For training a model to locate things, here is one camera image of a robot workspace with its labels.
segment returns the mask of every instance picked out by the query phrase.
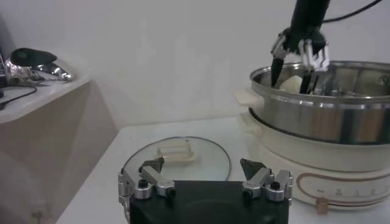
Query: black device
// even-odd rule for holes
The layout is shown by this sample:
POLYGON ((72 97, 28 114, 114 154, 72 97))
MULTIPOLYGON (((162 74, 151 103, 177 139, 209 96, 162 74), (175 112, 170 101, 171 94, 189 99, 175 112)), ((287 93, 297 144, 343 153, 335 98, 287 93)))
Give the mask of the black device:
POLYGON ((242 159, 245 182, 172 181, 159 174, 163 161, 146 161, 138 174, 120 172, 119 201, 129 223, 288 224, 293 183, 288 171, 275 176, 264 164, 242 159))

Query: silver object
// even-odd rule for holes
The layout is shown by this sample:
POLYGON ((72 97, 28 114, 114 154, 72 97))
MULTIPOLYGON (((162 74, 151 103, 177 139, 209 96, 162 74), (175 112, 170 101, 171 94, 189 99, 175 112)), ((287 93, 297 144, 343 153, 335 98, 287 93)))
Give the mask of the silver object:
POLYGON ((270 169, 261 168, 250 180, 243 182, 243 190, 250 192, 252 198, 258 198, 261 190, 271 183, 273 177, 270 169))
POLYGON ((300 138, 337 144, 390 143, 390 64, 331 61, 313 95, 279 90, 288 78, 302 76, 300 63, 285 64, 275 88, 271 68, 251 73, 252 90, 264 106, 251 108, 260 122, 300 138))
POLYGON ((150 183, 145 187, 140 187, 138 183, 141 177, 128 168, 123 168, 118 174, 118 193, 119 202, 123 205, 124 214, 128 223, 130 223, 130 197, 134 195, 139 200, 148 199, 152 196, 152 187, 150 183))
POLYGON ((267 185, 267 198, 271 201, 283 201, 285 198, 288 198, 291 205, 292 177, 289 171, 281 170, 275 177, 273 183, 267 185))
POLYGON ((165 179, 151 166, 142 168, 141 177, 148 180, 148 182, 152 183, 156 187, 158 195, 169 197, 169 191, 175 189, 175 182, 165 179))
POLYGON ((45 81, 70 82, 74 77, 55 63, 26 67, 14 65, 9 58, 5 61, 5 74, 10 86, 45 81))
POLYGON ((268 200, 279 202, 286 198, 291 206, 292 177, 287 170, 281 170, 275 177, 271 169, 261 168, 250 180, 243 182, 243 193, 254 199, 259 198, 262 191, 266 191, 268 200))

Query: shelf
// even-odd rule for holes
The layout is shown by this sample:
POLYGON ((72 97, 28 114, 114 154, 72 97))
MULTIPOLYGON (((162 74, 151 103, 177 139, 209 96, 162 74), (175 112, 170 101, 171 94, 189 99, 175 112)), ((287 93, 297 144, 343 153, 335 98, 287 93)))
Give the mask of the shelf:
MULTIPOLYGON (((89 77, 77 77, 76 80, 65 84, 39 86, 37 87, 38 91, 36 93, 7 104, 5 108, 0 111, 0 124, 19 119, 66 93, 77 89, 88 81, 89 77)), ((28 91, 31 91, 31 89, 15 88, 5 90, 4 97, 0 98, 0 102, 20 96, 28 91)))

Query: white wall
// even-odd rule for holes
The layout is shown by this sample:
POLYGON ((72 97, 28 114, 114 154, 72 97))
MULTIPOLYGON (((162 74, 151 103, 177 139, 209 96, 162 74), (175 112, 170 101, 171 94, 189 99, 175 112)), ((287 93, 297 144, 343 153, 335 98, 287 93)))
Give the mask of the white wall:
MULTIPOLYGON (((370 1, 332 0, 328 16, 343 15, 370 1)), ((89 110, 75 117, 83 122, 82 127, 92 125, 108 137, 93 143, 91 133, 84 129, 74 137, 84 139, 87 147, 62 148, 65 155, 73 155, 71 164, 89 161, 86 166, 91 169, 116 131, 111 128, 111 117, 119 129, 133 124, 233 116, 241 111, 232 90, 249 84, 250 71, 270 64, 270 46, 288 26, 294 3, 293 0, 2 0, 0 44, 6 54, 16 47, 53 52, 78 74, 90 75, 97 83, 104 102, 100 97, 87 98, 89 110), (102 103, 105 104, 102 114, 96 114, 93 109, 102 103), (90 160, 86 157, 78 160, 85 148, 89 153, 100 154, 90 160)), ((389 10, 390 2, 383 1, 356 17, 324 25, 322 30, 330 42, 331 58, 389 62, 389 10)), ((25 121, 45 124, 44 114, 60 113, 59 110, 47 106, 32 115, 37 121, 28 118, 25 121)), ((45 133, 50 133, 48 136, 53 139, 60 135, 50 128, 45 133)), ((7 137, 17 142, 18 131, 7 137)), ((39 158, 35 156, 41 155, 43 145, 51 145, 50 142, 50 139, 31 140, 31 154, 21 147, 10 149, 19 150, 16 160, 23 160, 21 157, 28 160, 24 155, 39 158)), ((54 180, 51 186, 56 190, 47 198, 55 201, 53 192, 66 192, 66 187, 58 188, 59 183, 68 183, 64 180, 73 178, 78 185, 88 169, 83 175, 76 175, 72 166, 63 166, 68 157, 62 159, 61 154, 44 148, 44 155, 56 158, 54 162, 44 163, 45 166, 32 163, 26 165, 27 170, 34 170, 35 166, 42 170, 55 167, 61 173, 65 170, 73 173, 69 179, 40 173, 42 180, 37 181, 38 186, 54 180)), ((64 202, 54 207, 57 213, 72 196, 62 195, 64 202)))

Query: metal clamp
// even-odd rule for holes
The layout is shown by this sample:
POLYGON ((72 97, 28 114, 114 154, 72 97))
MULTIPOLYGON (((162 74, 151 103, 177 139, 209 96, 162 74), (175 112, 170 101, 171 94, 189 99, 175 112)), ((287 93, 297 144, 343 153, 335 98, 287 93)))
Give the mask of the metal clamp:
POLYGON ((119 192, 119 202, 123 206, 124 214, 128 223, 130 223, 130 195, 131 190, 129 182, 126 181, 126 178, 122 171, 118 174, 118 192, 119 192))
POLYGON ((142 167, 141 177, 152 183, 157 190, 157 194, 166 198, 173 198, 176 195, 175 182, 165 179, 151 166, 142 167))
POLYGON ((271 170, 261 168, 250 180, 243 182, 243 195, 246 200, 258 198, 261 195, 261 189, 269 185, 274 179, 271 170))
POLYGON ((146 180, 132 172, 131 170, 122 170, 118 174, 118 190, 120 196, 134 195, 137 199, 147 199, 152 196, 152 187, 146 180))
POLYGON ((293 176, 287 170, 281 170, 275 180, 267 185, 267 198, 271 201, 289 200, 291 205, 291 194, 293 188, 293 176))

